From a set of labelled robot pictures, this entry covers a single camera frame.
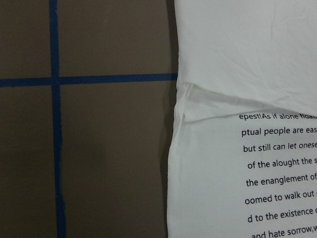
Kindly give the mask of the white long-sleeve printed shirt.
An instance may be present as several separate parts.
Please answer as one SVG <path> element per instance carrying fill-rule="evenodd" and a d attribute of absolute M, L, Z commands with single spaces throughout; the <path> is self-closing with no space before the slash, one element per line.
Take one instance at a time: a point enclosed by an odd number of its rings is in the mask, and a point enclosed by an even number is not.
<path fill-rule="evenodd" d="M 177 0 L 171 238 L 317 235 L 317 3 Z"/>

